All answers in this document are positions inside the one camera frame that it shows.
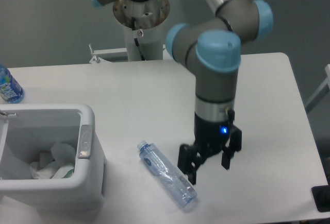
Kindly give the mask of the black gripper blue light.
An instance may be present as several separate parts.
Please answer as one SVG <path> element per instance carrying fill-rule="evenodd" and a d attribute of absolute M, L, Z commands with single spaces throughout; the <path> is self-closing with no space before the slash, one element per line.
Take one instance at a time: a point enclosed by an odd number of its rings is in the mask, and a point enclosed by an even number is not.
<path fill-rule="evenodd" d="M 242 131 L 237 127 L 232 129 L 232 126 L 230 121 L 211 122 L 194 115 L 194 145 L 180 145 L 177 163 L 192 185 L 196 185 L 197 170 L 206 161 L 205 157 L 223 151 L 221 165 L 225 169 L 230 168 L 234 153 L 242 148 Z"/>

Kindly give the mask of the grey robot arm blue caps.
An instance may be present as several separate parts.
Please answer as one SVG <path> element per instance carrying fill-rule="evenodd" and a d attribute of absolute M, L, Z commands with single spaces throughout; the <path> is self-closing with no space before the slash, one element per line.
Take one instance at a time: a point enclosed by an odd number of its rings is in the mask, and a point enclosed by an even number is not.
<path fill-rule="evenodd" d="M 125 32 L 129 61 L 161 59 L 163 50 L 195 76 L 194 136 L 179 149 L 178 168 L 196 183 L 198 168 L 221 153 L 229 169 L 241 150 L 242 132 L 234 125 L 234 102 L 241 45 L 262 38 L 273 28 L 273 13 L 263 0 L 206 0 L 214 18 L 197 26 L 178 24 L 161 41 L 158 28 L 170 11 L 168 0 L 90 0 L 113 5 Z"/>

